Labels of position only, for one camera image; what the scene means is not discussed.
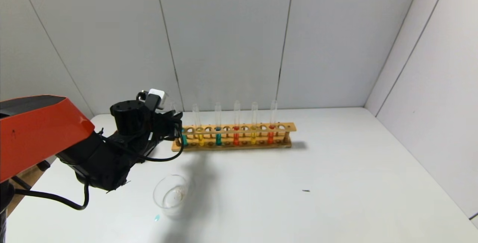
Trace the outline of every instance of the test tube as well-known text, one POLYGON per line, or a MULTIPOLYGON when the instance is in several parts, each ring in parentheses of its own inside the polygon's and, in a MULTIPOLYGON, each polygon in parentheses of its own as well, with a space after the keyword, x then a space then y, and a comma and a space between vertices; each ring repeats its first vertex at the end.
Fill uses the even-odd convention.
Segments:
MULTIPOLYGON (((215 103, 214 111, 215 111, 215 130, 221 131, 221 103, 220 102, 215 103)), ((222 144, 221 134, 215 135, 215 144, 218 146, 222 144)))
MULTIPOLYGON (((173 114, 176 115, 178 114, 178 110, 176 110, 176 103, 174 101, 171 101, 171 108, 169 110, 173 110, 173 114)), ((181 133, 182 133, 182 137, 183 137, 183 143, 184 143, 184 146, 187 146, 187 135, 184 135, 185 131, 184 131, 184 128, 181 129, 181 133)))
MULTIPOLYGON (((277 114, 277 100, 272 101, 270 104, 270 129, 275 129, 275 116, 277 114)), ((274 132, 269 132, 267 143, 272 144, 274 143, 274 132)))
MULTIPOLYGON (((240 103, 239 100, 234 102, 234 130, 239 130, 240 125, 240 103)), ((234 145, 239 145, 239 133, 234 134, 234 145)))
MULTIPOLYGON (((252 121, 251 121, 251 129, 256 130, 257 129, 257 110, 258 110, 258 104, 257 102, 252 103, 252 121)), ((256 144, 256 133, 251 133, 251 144, 256 144)))
MULTIPOLYGON (((197 104, 193 104, 194 124, 196 131, 203 131, 201 127, 201 119, 199 118, 199 107, 197 104)), ((204 135, 198 135, 199 145, 204 146, 204 135)))

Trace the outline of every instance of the panel seam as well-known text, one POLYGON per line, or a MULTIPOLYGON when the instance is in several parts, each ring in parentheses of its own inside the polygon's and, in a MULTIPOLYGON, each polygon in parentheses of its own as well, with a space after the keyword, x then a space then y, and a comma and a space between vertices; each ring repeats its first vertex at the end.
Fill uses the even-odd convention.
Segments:
POLYGON ((174 63, 174 56, 173 56, 173 49, 171 48, 171 42, 169 41, 169 33, 168 33, 168 28, 166 26, 166 18, 164 17, 164 10, 162 9, 162 3, 161 0, 159 0, 159 8, 161 10, 161 16, 162 16, 162 22, 164 24, 164 30, 166 31, 166 38, 168 40, 168 46, 169 46, 169 53, 171 54, 171 61, 173 62, 173 68, 174 68, 174 75, 176 76, 176 82, 178 85, 178 91, 179 91, 179 98, 181 99, 181 105, 183 107, 183 112, 184 110, 184 101, 183 101, 183 95, 181 94, 181 87, 179 87, 179 78, 178 78, 178 73, 176 70, 176 64, 174 63))
POLYGON ((416 48, 417 44, 420 42, 420 39, 422 38, 422 35, 423 35, 423 33, 425 32, 426 27, 428 26, 428 22, 430 22, 430 19, 432 18, 433 13, 435 12, 435 8, 437 7, 437 5, 438 5, 439 2, 440 2, 440 0, 437 0, 436 3, 435 3, 435 5, 433 6, 432 12, 430 12, 430 15, 428 16, 428 19, 427 19, 427 21, 426 21, 426 23, 425 23, 425 26, 423 26, 422 32, 420 32, 420 35, 418 36, 418 39, 417 39, 417 41, 415 42, 415 45, 413 46, 412 51, 411 51, 410 54, 408 55, 407 61, 405 61, 405 64, 404 64, 403 67, 401 68, 400 73, 398 74, 397 78, 395 79, 395 82, 393 83, 393 85, 392 85, 390 91, 388 92, 387 96, 386 96, 385 99, 384 99, 384 103, 382 103, 382 105, 380 106, 380 109, 379 109, 379 111, 377 112, 377 114, 375 115, 375 117, 378 117, 380 111, 382 110, 382 107, 384 107, 385 103, 387 102, 387 99, 388 99, 389 96, 390 96, 390 93, 393 91, 393 88, 395 87, 395 85, 396 85, 398 79, 400 78, 401 74, 403 73, 403 70, 404 70, 405 67, 407 66, 408 61, 409 61, 410 58, 412 57, 413 52, 415 52, 415 48, 416 48))
POLYGON ((393 40, 393 43, 392 43, 392 45, 391 45, 391 47, 390 47, 390 51, 389 51, 389 53, 387 54, 387 57, 385 58, 384 64, 382 65, 382 67, 381 67, 381 69, 380 69, 379 76, 377 76, 377 79, 375 80, 375 83, 373 84, 372 90, 370 91, 369 96, 367 97, 367 100, 365 101, 365 104, 364 104, 363 107, 365 107, 365 105, 367 104, 367 101, 369 100, 370 96, 372 95, 373 89, 375 88, 375 86, 377 85, 377 82, 379 81, 380 75, 381 75, 382 72, 384 71, 384 67, 385 67, 385 65, 387 64, 387 61, 388 61, 388 59, 389 59, 389 57, 390 57, 390 54, 391 54, 391 51, 393 50, 393 46, 395 46, 395 43, 397 42, 398 36, 400 35, 401 29, 402 29, 402 27, 403 27, 403 24, 405 24, 405 20, 406 20, 406 18, 407 18, 407 16, 408 16, 408 13, 410 12, 410 9, 412 8, 412 4, 413 4, 414 1, 415 1, 415 0, 412 0, 412 1, 410 2, 410 5, 408 6, 408 10, 407 10, 407 12, 406 12, 406 14, 405 14, 405 17, 403 17, 403 20, 401 21, 400 28, 398 29, 397 35, 395 36, 395 39, 393 40))
POLYGON ((91 110, 90 105, 88 104, 87 100, 85 99, 85 96, 83 95, 83 93, 81 92, 81 90, 80 90, 80 88, 78 87, 77 83, 76 83, 75 80, 73 79, 73 76, 71 76, 70 70, 68 70, 68 68, 66 67, 65 62, 63 61, 63 58, 60 56, 60 53, 58 52, 58 49, 56 49, 55 44, 53 44, 53 40, 52 40, 52 38, 50 37, 50 34, 48 34, 48 31, 46 31, 46 27, 45 27, 45 25, 43 24, 43 22, 41 21, 40 16, 38 15, 38 12, 36 11, 35 6, 33 5, 33 2, 31 2, 31 0, 28 0, 28 1, 30 2, 31 8, 33 8, 33 10, 34 10, 36 17, 38 18, 38 21, 39 21, 40 24, 41 24, 41 27, 43 27, 43 30, 45 31, 46 36, 47 36, 48 39, 50 40, 50 43, 52 44, 53 49, 55 50, 56 54, 57 54, 58 57, 60 58, 60 61, 61 61, 61 63, 63 64, 63 67, 66 69, 66 72, 68 73, 68 76, 70 76, 70 79, 72 80, 73 84, 75 85, 75 87, 77 88, 78 92, 80 93, 80 96, 81 96, 81 98, 83 99, 83 101, 85 102, 85 104, 87 105, 87 107, 88 107, 88 109, 89 109, 91 115, 95 116, 95 114, 94 114, 93 111, 91 110))
POLYGON ((277 90, 275 92, 275 100, 277 100, 279 95, 280 73, 282 72, 282 63, 284 61, 285 40, 287 39, 287 29, 289 27, 289 17, 291 14, 291 6, 292 6, 292 0, 289 0, 289 9, 287 11, 287 22, 285 23, 284 43, 282 45, 282 55, 280 56, 279 77, 277 78, 277 90))

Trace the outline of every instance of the wooden test tube rack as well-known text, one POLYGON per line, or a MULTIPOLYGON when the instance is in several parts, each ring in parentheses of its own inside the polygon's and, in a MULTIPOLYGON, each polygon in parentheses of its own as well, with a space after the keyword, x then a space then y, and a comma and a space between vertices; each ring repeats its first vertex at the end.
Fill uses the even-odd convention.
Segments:
MULTIPOLYGON (((241 124, 239 130, 233 129, 233 124, 222 125, 220 131, 215 130, 214 125, 183 126, 183 135, 187 136, 187 145, 183 151, 211 151, 211 150, 244 150, 244 149, 267 149, 267 148, 290 148, 292 147, 290 132, 297 131, 293 122, 278 122, 275 128, 269 128, 270 124, 258 124, 257 129, 251 129, 252 124, 241 124), (268 143, 268 134, 274 133, 273 143, 268 143), (252 144, 251 134, 256 133, 256 143, 252 144), (221 145, 216 145, 215 137, 221 134, 221 145), (234 145, 234 134, 239 134, 239 145, 234 145), (204 145, 199 144, 199 135, 203 136, 204 145)), ((171 150, 178 152, 181 141, 176 139, 171 150)))

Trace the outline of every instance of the teal liquid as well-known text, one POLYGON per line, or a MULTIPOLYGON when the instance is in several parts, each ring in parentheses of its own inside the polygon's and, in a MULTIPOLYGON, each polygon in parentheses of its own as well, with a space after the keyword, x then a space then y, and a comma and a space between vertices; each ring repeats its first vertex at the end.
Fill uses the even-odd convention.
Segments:
POLYGON ((187 136, 186 135, 183 135, 183 143, 184 143, 184 146, 187 146, 187 136))
MULTIPOLYGON (((221 128, 220 128, 220 127, 216 127, 215 130, 216 130, 216 131, 221 131, 221 128)), ((215 144, 218 145, 218 146, 222 145, 221 134, 216 134, 216 135, 215 135, 215 144)))

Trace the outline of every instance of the clear plastic cup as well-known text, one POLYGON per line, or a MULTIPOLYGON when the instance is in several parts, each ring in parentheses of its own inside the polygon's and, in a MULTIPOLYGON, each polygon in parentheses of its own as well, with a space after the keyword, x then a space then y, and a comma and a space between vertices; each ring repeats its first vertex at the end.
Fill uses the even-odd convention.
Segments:
POLYGON ((154 188, 152 198, 164 215, 178 219, 181 217, 190 184, 180 175, 163 178, 154 188))

